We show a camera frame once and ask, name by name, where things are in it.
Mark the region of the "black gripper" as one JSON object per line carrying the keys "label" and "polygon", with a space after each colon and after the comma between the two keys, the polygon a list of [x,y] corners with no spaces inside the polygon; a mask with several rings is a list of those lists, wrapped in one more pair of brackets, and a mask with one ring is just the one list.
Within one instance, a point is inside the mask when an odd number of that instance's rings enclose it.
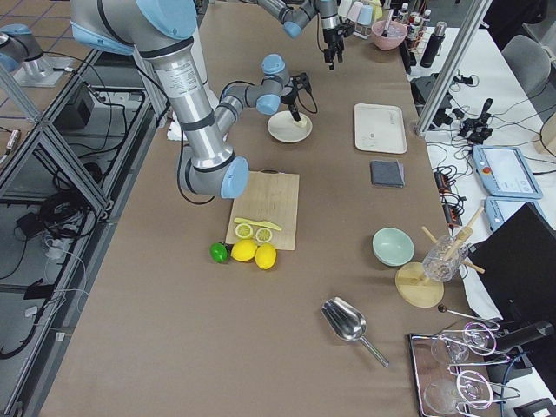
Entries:
{"label": "black gripper", "polygon": [[307,73],[291,76],[289,83],[284,87],[281,94],[281,103],[288,107],[288,111],[291,113],[295,122],[301,120],[295,101],[302,90],[311,95],[311,84]]}
{"label": "black gripper", "polygon": [[323,51],[324,60],[329,63],[330,70],[334,70],[334,59],[337,57],[338,62],[343,62],[344,39],[354,33],[354,25],[352,23],[343,23],[338,15],[321,18],[323,24],[323,37],[326,48]]}

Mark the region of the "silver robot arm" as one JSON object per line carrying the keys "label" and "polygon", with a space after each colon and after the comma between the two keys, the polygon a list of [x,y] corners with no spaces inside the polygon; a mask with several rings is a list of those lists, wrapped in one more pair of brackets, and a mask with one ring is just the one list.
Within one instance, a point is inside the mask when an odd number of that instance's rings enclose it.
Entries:
{"label": "silver robot arm", "polygon": [[276,18],[291,38],[298,37],[311,20],[318,17],[326,43],[323,50],[325,62],[330,70],[334,70],[336,57],[339,63],[343,62],[344,39],[354,33],[354,25],[341,21],[336,1],[306,0],[297,9],[279,0],[261,0],[255,3]]}
{"label": "silver robot arm", "polygon": [[247,160],[224,137],[241,112],[254,107],[273,115],[292,104],[303,75],[288,73],[281,56],[266,56],[258,85],[231,86],[211,106],[192,54],[197,13],[191,1],[73,1],[74,38],[90,48],[121,55],[138,52],[159,78],[187,139],[178,162],[179,186],[200,195],[235,199],[248,185]]}

